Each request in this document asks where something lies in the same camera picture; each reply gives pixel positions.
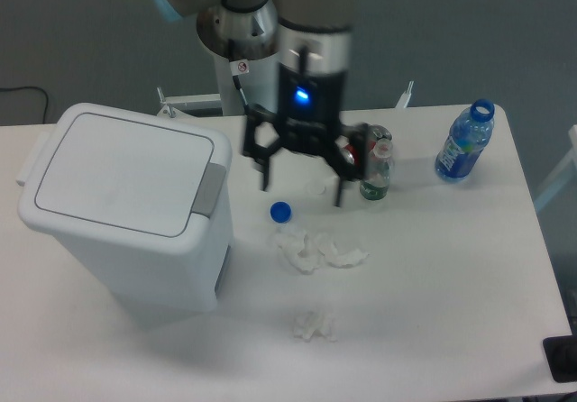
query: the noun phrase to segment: blue bottle cap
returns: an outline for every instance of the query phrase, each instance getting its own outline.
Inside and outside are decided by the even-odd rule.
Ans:
[[[495,105],[486,98],[477,100],[471,106],[471,118],[479,123],[486,123],[495,114]]]
[[[279,201],[270,206],[270,217],[278,224],[285,224],[291,216],[292,210],[286,202]]]

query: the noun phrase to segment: black cord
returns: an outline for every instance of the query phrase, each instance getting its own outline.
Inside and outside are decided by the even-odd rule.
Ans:
[[[241,80],[238,76],[233,76],[234,87],[238,91],[238,95],[241,97],[241,103],[243,104],[244,113],[246,114],[246,109],[249,106],[248,102],[246,101],[246,96],[244,95],[243,87],[241,86]]]
[[[22,91],[25,89],[31,89],[32,91],[39,91],[44,95],[44,112],[42,113],[42,124],[46,124],[46,114],[48,113],[48,93],[40,87],[35,86],[26,86],[26,87],[9,87],[9,88],[1,88],[0,93],[11,93],[13,91]]]
[[[555,402],[566,402],[575,395],[577,395],[577,391],[574,391],[573,393],[567,393],[565,396],[559,397]]]

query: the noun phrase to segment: gray floor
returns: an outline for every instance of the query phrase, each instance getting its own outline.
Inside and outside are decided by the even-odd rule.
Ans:
[[[359,0],[344,107],[392,107],[411,79],[412,106],[488,97],[534,193],[577,123],[576,16],[577,0]],[[154,114],[158,85],[216,92],[194,19],[165,23],[152,0],[0,0],[0,29],[0,87],[44,87],[50,122],[78,102]],[[39,95],[0,94],[0,124],[41,109]],[[577,184],[540,222],[562,291],[577,288]]]

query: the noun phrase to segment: plastic water bottle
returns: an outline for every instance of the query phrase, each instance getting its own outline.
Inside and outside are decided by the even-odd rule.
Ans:
[[[379,124],[373,124],[369,126],[369,133],[368,133],[368,137],[367,137],[367,148],[368,151],[371,152],[371,150],[374,148],[374,146],[377,144],[377,141],[380,139],[388,139],[389,141],[393,140],[393,135],[390,134],[389,130],[387,130],[385,127],[383,127],[382,125]],[[351,144],[347,144],[344,147],[341,148],[341,153],[344,155],[344,157],[347,159],[347,161],[349,163],[358,163],[358,156],[356,153],[356,150],[354,149],[354,147]]]
[[[365,177],[359,185],[365,199],[377,201],[387,195],[393,169],[392,145],[389,139],[379,139],[369,153]]]
[[[493,132],[495,105],[477,100],[454,121],[449,137],[436,158],[436,172],[445,181],[466,178],[489,143]]]

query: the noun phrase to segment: white table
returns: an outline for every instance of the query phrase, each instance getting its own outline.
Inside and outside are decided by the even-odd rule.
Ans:
[[[353,187],[332,206],[323,161],[283,151],[270,192],[234,155],[236,244],[214,313],[119,303],[54,239],[18,219],[19,168],[50,126],[0,128],[0,399],[42,401],[441,401],[564,393],[541,345],[569,334],[503,111],[461,184],[433,161],[463,106],[346,113],[382,123],[397,151],[379,203]],[[242,118],[194,119],[240,149]],[[327,191],[308,193],[321,180]],[[305,276],[271,246],[270,204],[370,258]],[[338,342],[292,336],[293,319],[331,312]]]

